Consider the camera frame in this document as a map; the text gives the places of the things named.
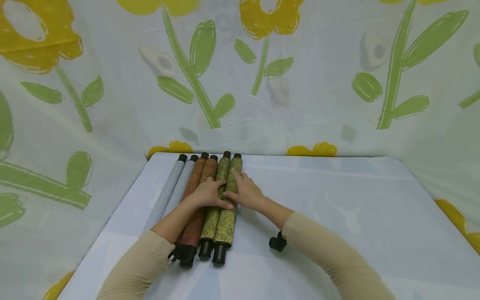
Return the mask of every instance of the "green stem print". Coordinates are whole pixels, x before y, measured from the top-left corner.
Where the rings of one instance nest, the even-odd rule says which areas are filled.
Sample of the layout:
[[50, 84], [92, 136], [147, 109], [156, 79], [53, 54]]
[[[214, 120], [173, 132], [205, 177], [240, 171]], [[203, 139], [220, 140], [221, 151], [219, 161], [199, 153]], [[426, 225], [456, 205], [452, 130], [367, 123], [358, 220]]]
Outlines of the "green stem print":
[[460, 102], [458, 106], [460, 106], [463, 109], [466, 109], [467, 107], [474, 104], [478, 100], [480, 100], [480, 90], [474, 93], [473, 95], [471, 95], [470, 97], [468, 97], [467, 99]]
[[[87, 152], [77, 151], [69, 159], [65, 183], [35, 171], [6, 162], [13, 143], [12, 112], [0, 91], [0, 185], [29, 192], [78, 209], [84, 209], [91, 196], [82, 191], [92, 170], [92, 159]], [[25, 212], [19, 196], [0, 194], [0, 228], [19, 219]]]
[[[430, 104], [426, 95], [414, 96], [396, 105], [402, 73], [416, 66], [447, 42], [463, 25], [468, 11], [449, 12], [425, 29], [407, 49], [417, 0], [412, 0], [403, 15], [396, 33], [388, 70], [385, 100], [377, 129], [388, 129], [393, 119], [411, 117]], [[363, 100], [373, 102], [382, 92], [382, 85], [369, 73], [358, 73], [352, 81], [353, 90]]]
[[[473, 56], [475, 57], [475, 61], [477, 62], [477, 65], [480, 67], [480, 43], [476, 44], [473, 47]], [[480, 90], [468, 97], [467, 99], [463, 100], [458, 104], [463, 109], [466, 109], [470, 105], [474, 104], [480, 99]]]
[[90, 118], [88, 117], [87, 110], [85, 106], [83, 105], [82, 101], [80, 100], [80, 97], [77, 94], [77, 91], [75, 91], [75, 88], [73, 87], [72, 83], [67, 77], [67, 74], [63, 71], [63, 69], [60, 66], [56, 66], [55, 72], [57, 72], [58, 76], [60, 77], [60, 80], [62, 81], [63, 85], [67, 89], [68, 93], [70, 94], [70, 97], [72, 97], [73, 102], [75, 103], [75, 107], [77, 108], [78, 114], [80, 115], [80, 119], [82, 119], [82, 124], [85, 127], [85, 130], [87, 132], [92, 132], [92, 123], [90, 121]]
[[262, 56], [260, 57], [260, 66], [258, 67], [257, 77], [255, 78], [255, 82], [253, 83], [252, 92], [251, 94], [256, 96], [258, 93], [258, 89], [260, 88], [260, 84], [262, 83], [262, 79], [264, 77], [264, 69], [265, 64], [267, 62], [267, 52], [268, 52], [268, 45], [270, 44], [270, 36], [264, 37], [264, 45], [262, 47]]
[[21, 166], [0, 161], [0, 184], [23, 192], [29, 192], [73, 207], [84, 209], [91, 196], [78, 189]]
[[[200, 76], [202, 76], [210, 65], [215, 50], [216, 29], [214, 21], [208, 20], [198, 24], [190, 44], [190, 59], [188, 59], [183, 52], [170, 16], [165, 10], [163, 11], [163, 21], [173, 54], [183, 74], [190, 83], [210, 128], [220, 128], [220, 119], [233, 110], [235, 98], [231, 94], [225, 94], [219, 99], [215, 107], [213, 107], [199, 80]], [[192, 91], [173, 78], [159, 76], [158, 86], [167, 94], [184, 103], [191, 104], [193, 101]]]
[[[270, 45], [270, 36], [264, 37], [264, 44], [262, 47], [262, 54], [260, 56], [260, 65], [258, 67], [257, 76], [255, 77], [255, 82], [253, 83], [251, 94], [256, 96], [258, 90], [260, 89], [260, 84], [262, 83], [262, 79], [264, 77], [268, 78], [275, 78], [286, 71], [288, 71], [291, 66], [293, 65], [293, 57], [289, 57], [286, 59], [274, 60], [269, 63], [267, 66], [267, 53], [268, 47]], [[246, 62], [247, 64], [255, 63], [256, 56], [253, 53], [252, 49], [242, 40], [236, 39], [235, 40], [235, 50], [237, 51], [240, 58]]]
[[[72, 98], [85, 130], [87, 132], [92, 132], [93, 127], [90, 117], [88, 116], [87, 108], [95, 107], [102, 99], [104, 93], [102, 78], [98, 76], [83, 90], [82, 95], [79, 96], [65, 71], [60, 66], [55, 66], [54, 70]], [[20, 84], [27, 90], [27, 92], [44, 102], [58, 104], [63, 100], [60, 91], [47, 86], [31, 82], [20, 82]]]

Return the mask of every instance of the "white tabletop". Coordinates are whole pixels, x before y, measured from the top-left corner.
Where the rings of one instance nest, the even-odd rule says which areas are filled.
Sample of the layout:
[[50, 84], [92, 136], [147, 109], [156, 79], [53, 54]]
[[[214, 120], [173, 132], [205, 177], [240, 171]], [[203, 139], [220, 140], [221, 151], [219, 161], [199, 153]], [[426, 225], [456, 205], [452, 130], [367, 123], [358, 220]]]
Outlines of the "white tabletop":
[[[107, 223], [59, 300], [95, 299], [142, 233], [178, 158], [157, 153]], [[243, 156], [243, 170], [275, 201], [353, 245], [398, 299], [480, 299], [480, 257], [400, 162], [387, 157]], [[270, 250], [278, 230], [238, 210], [223, 268], [171, 265], [146, 299], [338, 299], [330, 279], [290, 246]]]

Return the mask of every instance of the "person's left hand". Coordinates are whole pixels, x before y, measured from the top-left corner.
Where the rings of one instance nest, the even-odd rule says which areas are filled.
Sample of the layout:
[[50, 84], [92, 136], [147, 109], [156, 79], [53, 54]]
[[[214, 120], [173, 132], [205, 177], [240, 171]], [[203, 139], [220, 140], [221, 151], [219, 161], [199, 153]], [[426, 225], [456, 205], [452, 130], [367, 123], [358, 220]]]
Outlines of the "person's left hand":
[[185, 201], [190, 201], [197, 207], [218, 206], [223, 209], [232, 209], [233, 205], [218, 197], [218, 188], [226, 183], [226, 180], [213, 181], [213, 178], [209, 177], [207, 181], [200, 183], [195, 191], [185, 198]]

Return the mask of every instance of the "person's right hand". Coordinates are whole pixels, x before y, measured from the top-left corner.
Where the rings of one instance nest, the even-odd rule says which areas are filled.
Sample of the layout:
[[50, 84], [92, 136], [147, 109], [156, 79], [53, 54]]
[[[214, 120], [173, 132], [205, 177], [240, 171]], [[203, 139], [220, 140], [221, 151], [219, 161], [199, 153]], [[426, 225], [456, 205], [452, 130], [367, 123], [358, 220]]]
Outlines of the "person's right hand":
[[223, 195], [240, 205], [251, 208], [253, 210], [258, 210], [259, 206], [268, 200], [262, 193], [262, 190], [255, 185], [253, 180], [248, 177], [245, 173], [238, 173], [235, 169], [232, 168], [232, 174], [235, 177], [237, 182], [238, 193], [225, 192]]

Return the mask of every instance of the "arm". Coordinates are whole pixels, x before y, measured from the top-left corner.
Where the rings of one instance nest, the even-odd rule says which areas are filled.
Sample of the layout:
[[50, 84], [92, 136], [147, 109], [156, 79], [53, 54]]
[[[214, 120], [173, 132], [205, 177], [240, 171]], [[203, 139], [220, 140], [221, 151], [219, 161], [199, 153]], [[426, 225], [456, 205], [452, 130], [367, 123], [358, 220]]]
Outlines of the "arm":
[[172, 244], [193, 213], [204, 206], [233, 208], [218, 197], [218, 188], [225, 183], [209, 178], [152, 229], [141, 234], [110, 271], [97, 300], [143, 299], [148, 287], [167, 269], [168, 255], [175, 248]]
[[225, 196], [272, 221], [290, 246], [330, 276], [343, 300], [395, 299], [357, 250], [341, 237], [265, 197], [247, 174], [235, 172], [235, 179], [239, 193], [227, 192]]

